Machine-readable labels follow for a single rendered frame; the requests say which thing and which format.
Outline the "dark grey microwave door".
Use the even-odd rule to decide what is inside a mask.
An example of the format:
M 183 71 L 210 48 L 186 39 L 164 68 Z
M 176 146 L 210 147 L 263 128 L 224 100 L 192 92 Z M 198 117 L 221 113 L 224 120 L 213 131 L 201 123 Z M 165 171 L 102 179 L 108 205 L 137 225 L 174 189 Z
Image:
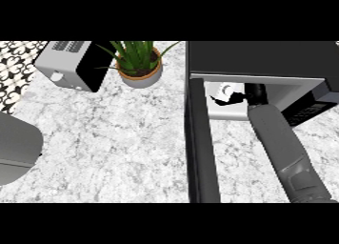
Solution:
M 221 193 L 202 78 L 188 80 L 185 134 L 191 202 L 220 203 Z

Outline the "silver toaster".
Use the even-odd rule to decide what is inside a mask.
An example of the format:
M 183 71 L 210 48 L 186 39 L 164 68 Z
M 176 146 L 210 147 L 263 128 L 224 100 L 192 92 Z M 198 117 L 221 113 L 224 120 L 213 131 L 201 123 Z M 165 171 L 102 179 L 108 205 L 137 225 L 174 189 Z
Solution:
M 110 41 L 49 41 L 34 65 L 58 87 L 98 92 L 117 52 Z

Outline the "black microwave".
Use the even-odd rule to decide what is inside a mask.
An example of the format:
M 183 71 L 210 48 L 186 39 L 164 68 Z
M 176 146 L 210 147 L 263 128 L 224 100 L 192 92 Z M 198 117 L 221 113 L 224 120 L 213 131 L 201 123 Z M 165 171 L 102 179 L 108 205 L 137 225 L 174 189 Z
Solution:
M 191 41 L 188 74 L 204 79 L 214 119 L 248 119 L 248 103 L 219 106 L 224 82 L 266 84 L 269 103 L 292 126 L 339 105 L 339 45 L 333 41 Z

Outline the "green potted plant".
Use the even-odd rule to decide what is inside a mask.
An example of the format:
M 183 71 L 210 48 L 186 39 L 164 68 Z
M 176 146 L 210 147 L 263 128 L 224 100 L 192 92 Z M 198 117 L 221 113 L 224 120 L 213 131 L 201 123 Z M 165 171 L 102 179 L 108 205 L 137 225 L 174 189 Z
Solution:
M 164 51 L 155 48 L 154 41 L 111 41 L 114 50 L 98 47 L 115 60 L 117 70 L 124 83 L 135 89 L 149 88 L 161 79 L 164 72 L 164 55 L 179 44 L 171 44 Z

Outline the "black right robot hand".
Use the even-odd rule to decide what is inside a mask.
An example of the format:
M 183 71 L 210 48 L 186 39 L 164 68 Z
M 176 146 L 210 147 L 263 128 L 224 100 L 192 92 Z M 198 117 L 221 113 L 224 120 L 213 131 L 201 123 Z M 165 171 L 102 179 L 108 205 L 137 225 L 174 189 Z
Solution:
M 269 104 L 267 99 L 267 91 L 266 91 L 266 84 L 245 84 L 245 92 L 236 92 L 232 95 L 232 98 L 229 101 L 220 100 L 217 97 L 211 97 L 214 102 L 219 106 L 227 106 L 238 103 L 242 103 L 244 100 L 248 100 L 248 104 L 251 106 L 260 106 Z

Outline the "white milk carton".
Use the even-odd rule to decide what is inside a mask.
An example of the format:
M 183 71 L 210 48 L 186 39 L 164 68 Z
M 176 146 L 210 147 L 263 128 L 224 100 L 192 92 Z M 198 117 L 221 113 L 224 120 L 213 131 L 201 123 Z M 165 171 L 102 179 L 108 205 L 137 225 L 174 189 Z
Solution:
M 229 101 L 232 98 L 232 95 L 236 92 L 244 92 L 244 84 L 242 83 L 233 83 L 233 82 L 224 82 L 221 84 L 219 92 L 217 92 L 217 98 L 220 100 Z

